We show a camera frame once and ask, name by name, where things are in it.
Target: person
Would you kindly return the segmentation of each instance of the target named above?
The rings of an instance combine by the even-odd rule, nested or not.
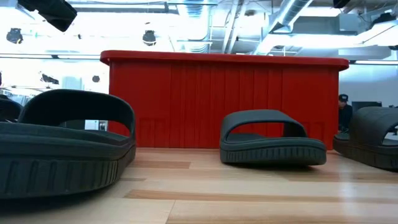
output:
[[[348,95],[340,94],[338,96],[338,130],[339,132],[348,132],[348,125],[353,116],[353,107],[347,104]]]

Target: air duct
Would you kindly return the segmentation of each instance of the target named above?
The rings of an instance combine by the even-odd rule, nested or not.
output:
[[[198,4],[189,4],[197,0],[186,0],[185,5],[178,5],[180,16],[185,17],[187,24],[188,40],[204,41],[209,39],[210,7]],[[200,42],[187,42],[185,47],[193,53],[209,53],[210,45]]]
[[[293,23],[299,18],[302,9],[308,7],[313,0],[284,0],[280,10],[271,15],[270,24],[264,29],[264,39],[257,46],[254,54],[267,54],[274,46],[266,41],[267,34],[276,30],[291,32]]]

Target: ceiling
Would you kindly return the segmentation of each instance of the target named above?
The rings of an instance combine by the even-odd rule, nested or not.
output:
[[[286,9],[303,1],[309,6],[297,15]],[[121,49],[381,60],[391,56],[389,46],[398,45],[397,20],[372,25],[382,13],[396,13],[397,0],[351,0],[341,9],[332,0],[68,2],[79,13],[63,33],[37,12],[16,9],[16,0],[0,0],[5,21],[0,36],[17,27],[24,37],[21,44],[0,39],[0,54],[98,55]],[[283,13],[295,18],[281,24]],[[154,46],[143,43],[146,30],[155,31]]]

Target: red wooden panel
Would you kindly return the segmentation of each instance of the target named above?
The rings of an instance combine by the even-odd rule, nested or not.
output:
[[[340,59],[104,52],[109,93],[136,113],[141,147],[217,148],[221,121],[239,110],[274,109],[301,122],[331,148],[337,130]],[[126,128],[110,124],[126,134]],[[280,136],[281,124],[235,131]]]

